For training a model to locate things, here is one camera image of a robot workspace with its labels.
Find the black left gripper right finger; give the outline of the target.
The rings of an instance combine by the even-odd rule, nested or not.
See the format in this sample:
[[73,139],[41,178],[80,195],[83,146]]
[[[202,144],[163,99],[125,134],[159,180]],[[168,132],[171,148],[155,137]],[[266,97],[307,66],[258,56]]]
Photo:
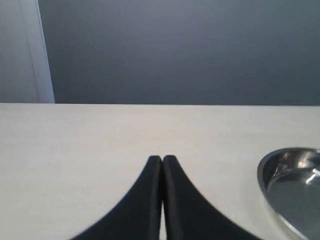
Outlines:
[[178,159],[162,162],[164,217],[168,240],[256,240],[212,206],[189,180]]

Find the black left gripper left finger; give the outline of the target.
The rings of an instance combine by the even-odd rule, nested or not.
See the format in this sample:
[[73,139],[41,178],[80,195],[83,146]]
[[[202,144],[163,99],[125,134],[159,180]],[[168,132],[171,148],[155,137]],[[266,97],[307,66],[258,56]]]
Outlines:
[[158,240],[162,213],[162,159],[152,155],[126,195],[74,240]]

